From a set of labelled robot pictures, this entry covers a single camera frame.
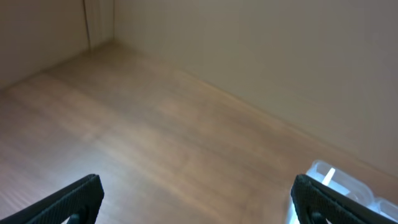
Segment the cream white plastic fork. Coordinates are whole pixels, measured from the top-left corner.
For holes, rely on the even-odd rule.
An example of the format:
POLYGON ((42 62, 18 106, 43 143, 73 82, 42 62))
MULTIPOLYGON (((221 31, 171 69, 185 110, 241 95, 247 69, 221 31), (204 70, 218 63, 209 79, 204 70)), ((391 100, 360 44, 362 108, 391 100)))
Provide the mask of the cream white plastic fork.
POLYGON ((334 176, 334 174, 335 174, 335 168, 331 168, 328 172, 327 172, 327 174, 326 174, 326 176, 323 178, 323 180, 322 180, 322 184, 323 185, 325 185, 325 186, 328 186, 329 185, 329 183, 331 182, 331 180, 332 180, 332 178, 333 178, 333 176, 334 176))

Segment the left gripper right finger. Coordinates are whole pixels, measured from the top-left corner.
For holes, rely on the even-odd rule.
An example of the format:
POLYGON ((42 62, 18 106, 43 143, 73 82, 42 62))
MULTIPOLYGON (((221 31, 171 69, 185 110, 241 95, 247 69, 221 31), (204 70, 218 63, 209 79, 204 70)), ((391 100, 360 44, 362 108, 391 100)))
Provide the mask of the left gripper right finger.
POLYGON ((305 175, 297 175, 290 195, 300 224, 395 224, 305 175))

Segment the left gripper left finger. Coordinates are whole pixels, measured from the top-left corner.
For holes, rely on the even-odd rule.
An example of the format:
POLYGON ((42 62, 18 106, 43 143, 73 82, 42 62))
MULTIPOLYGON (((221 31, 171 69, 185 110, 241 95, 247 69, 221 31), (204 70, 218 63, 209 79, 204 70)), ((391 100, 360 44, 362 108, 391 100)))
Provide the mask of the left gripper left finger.
POLYGON ((94 224, 103 199, 100 176, 89 174, 2 219, 1 224, 94 224))

